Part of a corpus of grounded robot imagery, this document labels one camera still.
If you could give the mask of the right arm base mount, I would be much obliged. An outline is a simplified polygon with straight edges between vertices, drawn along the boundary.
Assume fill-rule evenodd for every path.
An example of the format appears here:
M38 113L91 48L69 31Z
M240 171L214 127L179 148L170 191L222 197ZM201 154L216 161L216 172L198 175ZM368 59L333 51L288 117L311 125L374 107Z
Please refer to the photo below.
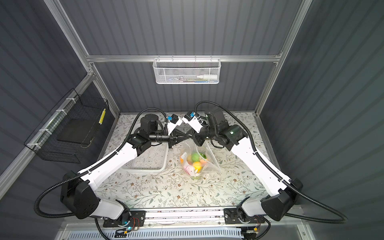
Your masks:
M236 206L236 208L225 208L225 209L223 209L225 223L227 225L235 225L235 224L256 224L256 225L260 225L260 224L265 223L265 220L263 220L261 217L258 217L256 215L249 216L242 209L242 204L247 199L249 199L249 198L250 197L247 197L243 201L241 201Z

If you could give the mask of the yellow round fruit toy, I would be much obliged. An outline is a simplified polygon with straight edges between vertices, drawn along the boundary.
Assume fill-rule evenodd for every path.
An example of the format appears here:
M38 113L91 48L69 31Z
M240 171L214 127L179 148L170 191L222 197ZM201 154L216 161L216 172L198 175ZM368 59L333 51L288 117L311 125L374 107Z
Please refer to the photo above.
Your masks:
M202 164L201 164L201 162L193 162L193 167L194 167L195 171L200 172L202 169Z

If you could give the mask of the white plastic basket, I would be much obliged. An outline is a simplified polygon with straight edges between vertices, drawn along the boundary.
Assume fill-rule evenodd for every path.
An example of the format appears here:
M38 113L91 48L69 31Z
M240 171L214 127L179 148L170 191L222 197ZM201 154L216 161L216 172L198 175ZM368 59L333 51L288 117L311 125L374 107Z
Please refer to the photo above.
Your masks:
M158 146L152 146L143 154L136 157L134 160L129 161L121 168L135 174L163 172L167 165L168 151L168 144L162 143Z

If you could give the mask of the clear zip top bag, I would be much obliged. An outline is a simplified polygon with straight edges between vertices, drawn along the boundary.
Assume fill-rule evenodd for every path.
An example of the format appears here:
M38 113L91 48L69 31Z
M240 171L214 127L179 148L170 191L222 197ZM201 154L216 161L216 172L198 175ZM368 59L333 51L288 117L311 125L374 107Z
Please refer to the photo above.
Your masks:
M193 180L221 171L207 142L199 147L193 140L184 141L180 151L180 163L184 172Z

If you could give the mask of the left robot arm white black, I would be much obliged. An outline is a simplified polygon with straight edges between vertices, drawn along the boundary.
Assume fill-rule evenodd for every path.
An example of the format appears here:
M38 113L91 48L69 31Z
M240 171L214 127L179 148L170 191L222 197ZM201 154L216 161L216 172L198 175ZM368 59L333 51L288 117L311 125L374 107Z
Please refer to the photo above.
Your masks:
M156 115L136 117L135 120L141 122L140 127L132 130L115 150L88 168L64 176L61 202L78 219L108 218L118 220L120 225L126 225L131 219L129 207L118 200L101 199L95 191L109 176L143 154L153 143L167 143L172 147L187 139L188 135L177 130L177 127L194 119L194 113L183 118L177 115L167 116L163 129L160 129Z

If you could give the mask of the green lime toy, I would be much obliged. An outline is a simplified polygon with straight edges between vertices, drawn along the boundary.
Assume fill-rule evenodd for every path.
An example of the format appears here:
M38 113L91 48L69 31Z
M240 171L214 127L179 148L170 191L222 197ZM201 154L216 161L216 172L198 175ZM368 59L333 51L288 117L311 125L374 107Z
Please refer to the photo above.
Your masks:
M201 159L201 156L200 156L199 153L193 153L193 154L191 155L191 159L192 159L193 162L199 162L200 159Z

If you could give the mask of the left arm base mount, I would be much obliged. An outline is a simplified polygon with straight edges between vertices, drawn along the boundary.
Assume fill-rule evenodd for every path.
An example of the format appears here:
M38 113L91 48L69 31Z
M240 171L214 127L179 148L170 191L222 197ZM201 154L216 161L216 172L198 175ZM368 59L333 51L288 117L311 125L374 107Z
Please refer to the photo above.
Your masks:
M104 228L128 228L128 227L142 227L146 219L146 211L124 211L122 215L116 220L104 220Z

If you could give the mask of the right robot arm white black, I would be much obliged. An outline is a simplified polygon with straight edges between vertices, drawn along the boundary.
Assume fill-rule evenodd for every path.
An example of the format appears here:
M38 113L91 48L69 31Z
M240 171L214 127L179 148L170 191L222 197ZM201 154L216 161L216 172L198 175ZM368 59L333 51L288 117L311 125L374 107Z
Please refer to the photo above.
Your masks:
M196 144L205 140L215 140L236 157L241 159L264 186L264 197L247 197L238 206L241 220L253 216L268 216L280 221L289 215L289 210L297 202L303 185L276 168L255 146L251 131L233 113L219 107L216 112L208 112L203 117L197 112L188 112L184 122L193 131Z

